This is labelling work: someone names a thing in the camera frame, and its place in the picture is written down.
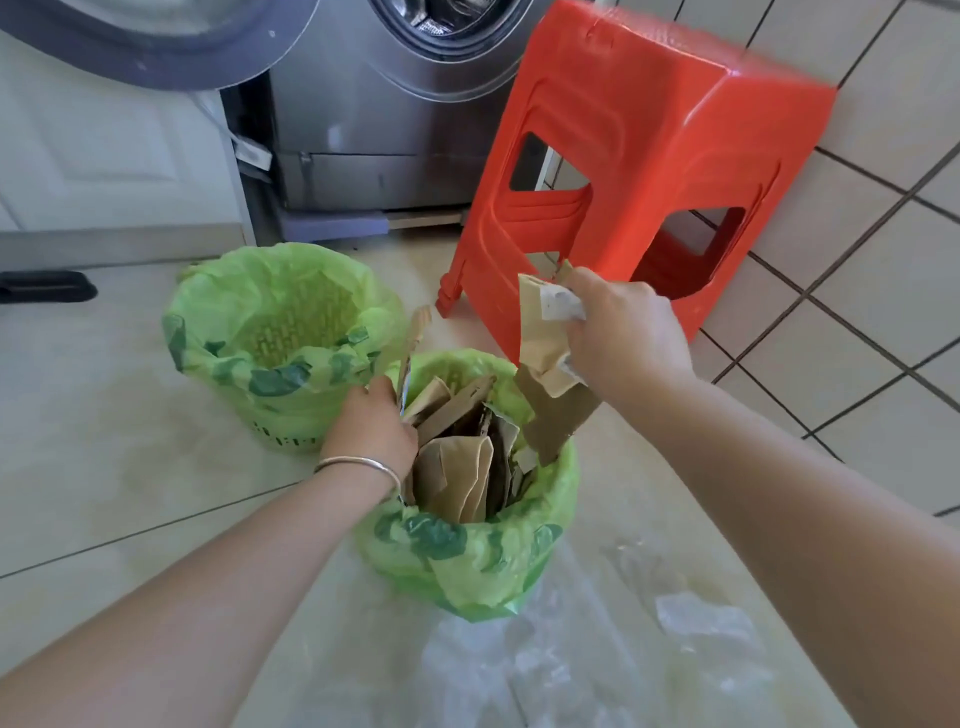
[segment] silver bracelet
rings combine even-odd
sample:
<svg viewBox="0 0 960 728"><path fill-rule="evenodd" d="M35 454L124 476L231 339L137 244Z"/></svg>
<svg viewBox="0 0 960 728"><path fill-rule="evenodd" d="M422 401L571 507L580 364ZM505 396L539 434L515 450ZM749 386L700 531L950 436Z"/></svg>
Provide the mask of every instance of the silver bracelet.
<svg viewBox="0 0 960 728"><path fill-rule="evenodd" d="M356 455L337 455L336 457L325 457L319 463L317 467L313 469L314 473L319 473L328 465L336 465L337 463L353 463L355 465L366 465L369 468L378 470L381 473L385 473L390 476L393 480L394 485L399 490L400 489L400 478L394 473L393 468L388 468L386 465L381 463L378 460L373 460L370 457L358 457Z"/></svg>

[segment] green plastic bin liner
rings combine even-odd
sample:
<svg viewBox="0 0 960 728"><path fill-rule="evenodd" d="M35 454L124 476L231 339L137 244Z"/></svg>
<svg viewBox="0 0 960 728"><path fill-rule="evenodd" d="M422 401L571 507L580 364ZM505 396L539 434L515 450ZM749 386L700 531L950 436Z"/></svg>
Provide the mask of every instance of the green plastic bin liner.
<svg viewBox="0 0 960 728"><path fill-rule="evenodd" d="M319 449L350 385L396 360L406 329L399 298L370 268L304 243L189 267L163 316L178 371L279 449Z"/></svg>
<svg viewBox="0 0 960 728"><path fill-rule="evenodd" d="M395 386L397 370L387 372ZM415 355L408 400L434 376L456 392L490 372L497 380L489 401L518 425L531 420L533 411L514 385L516 367L473 349ZM516 447L525 447L522 434ZM363 519L354 535L363 557L401 590L469 621L508 617L522 607L573 521L579 481L571 441L556 462L537 468L523 500L489 522L452 525L391 498Z"/></svg>

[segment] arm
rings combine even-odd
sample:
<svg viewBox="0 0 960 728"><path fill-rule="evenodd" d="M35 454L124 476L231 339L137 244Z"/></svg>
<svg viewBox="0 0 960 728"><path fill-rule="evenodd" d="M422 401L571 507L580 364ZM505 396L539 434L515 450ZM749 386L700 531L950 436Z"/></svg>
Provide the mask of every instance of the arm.
<svg viewBox="0 0 960 728"><path fill-rule="evenodd" d="M370 457L403 476L416 453L378 377L351 390L321 457ZM229 725L329 555L391 485L352 464L304 480L9 673L0 722Z"/></svg>
<svg viewBox="0 0 960 728"><path fill-rule="evenodd" d="M573 365L670 463L854 720L956 720L960 535L692 373L645 283L567 282Z"/></svg>

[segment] black object on floor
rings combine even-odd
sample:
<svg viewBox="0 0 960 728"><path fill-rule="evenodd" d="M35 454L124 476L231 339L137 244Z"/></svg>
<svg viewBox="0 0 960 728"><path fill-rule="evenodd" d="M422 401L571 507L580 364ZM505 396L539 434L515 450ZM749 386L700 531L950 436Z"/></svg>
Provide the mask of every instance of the black object on floor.
<svg viewBox="0 0 960 728"><path fill-rule="evenodd" d="M97 287L78 271L0 273L0 303L79 303L97 295Z"/></svg>

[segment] white cabinet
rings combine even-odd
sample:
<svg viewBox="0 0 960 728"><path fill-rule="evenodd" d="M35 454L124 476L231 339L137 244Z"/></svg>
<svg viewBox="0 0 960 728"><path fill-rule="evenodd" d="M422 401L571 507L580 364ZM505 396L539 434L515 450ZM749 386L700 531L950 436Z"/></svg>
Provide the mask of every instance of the white cabinet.
<svg viewBox="0 0 960 728"><path fill-rule="evenodd" d="M200 98L223 116L218 93ZM0 231L239 225L236 175L188 95L102 79L0 33Z"/></svg>

